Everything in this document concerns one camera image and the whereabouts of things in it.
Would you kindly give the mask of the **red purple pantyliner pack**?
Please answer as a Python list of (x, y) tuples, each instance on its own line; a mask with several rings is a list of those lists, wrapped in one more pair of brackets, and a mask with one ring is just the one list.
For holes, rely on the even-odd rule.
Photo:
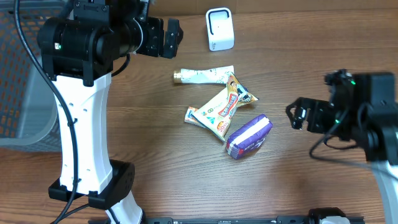
[(229, 136), (226, 152), (236, 160), (244, 157), (262, 145), (272, 127), (272, 122), (265, 114), (256, 116)]

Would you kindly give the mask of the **small orange tissue pack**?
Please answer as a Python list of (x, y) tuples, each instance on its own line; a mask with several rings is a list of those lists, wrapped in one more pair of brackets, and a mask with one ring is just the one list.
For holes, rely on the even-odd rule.
[(186, 123), (193, 124), (201, 128), (205, 128), (205, 126), (202, 125), (200, 122), (198, 122), (198, 120), (193, 116), (194, 112), (196, 112), (197, 110), (198, 110), (197, 108), (189, 106), (185, 114), (184, 121)]

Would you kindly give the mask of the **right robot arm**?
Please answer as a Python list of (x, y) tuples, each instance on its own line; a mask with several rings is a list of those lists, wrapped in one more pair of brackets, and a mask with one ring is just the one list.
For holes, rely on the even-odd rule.
[[(299, 97), (285, 112), (291, 127), (321, 134), (309, 149), (312, 159), (371, 170), (381, 194), (385, 221), (397, 223), (397, 102), (395, 76), (391, 72), (349, 73), (336, 70), (324, 77), (330, 87), (327, 101)], [(344, 147), (363, 149), (366, 163), (314, 155), (320, 144), (332, 138), (354, 141)]]

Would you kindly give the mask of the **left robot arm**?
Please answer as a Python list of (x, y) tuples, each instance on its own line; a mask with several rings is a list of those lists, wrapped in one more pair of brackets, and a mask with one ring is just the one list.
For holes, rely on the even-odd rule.
[(106, 107), (113, 63), (132, 54), (174, 58), (183, 39), (176, 19), (150, 17), (148, 1), (70, 1), (71, 16), (52, 17), (39, 30), (42, 66), (56, 96), (62, 172), (52, 199), (88, 197), (110, 223), (142, 223), (132, 194), (135, 168), (108, 156)]

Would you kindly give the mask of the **colourful snack bag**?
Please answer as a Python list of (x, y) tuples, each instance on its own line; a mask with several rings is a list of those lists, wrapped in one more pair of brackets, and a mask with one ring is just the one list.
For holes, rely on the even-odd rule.
[(225, 141), (224, 136), (236, 110), (257, 100), (258, 98), (238, 81), (234, 73), (229, 72), (226, 88), (194, 112), (193, 117), (221, 141)]

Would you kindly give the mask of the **white Pantene tube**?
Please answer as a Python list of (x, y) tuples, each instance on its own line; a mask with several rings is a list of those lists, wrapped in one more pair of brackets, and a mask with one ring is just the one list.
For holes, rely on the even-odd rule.
[(227, 84), (229, 75), (234, 73), (234, 66), (211, 68), (208, 70), (175, 70), (173, 80), (183, 84)]

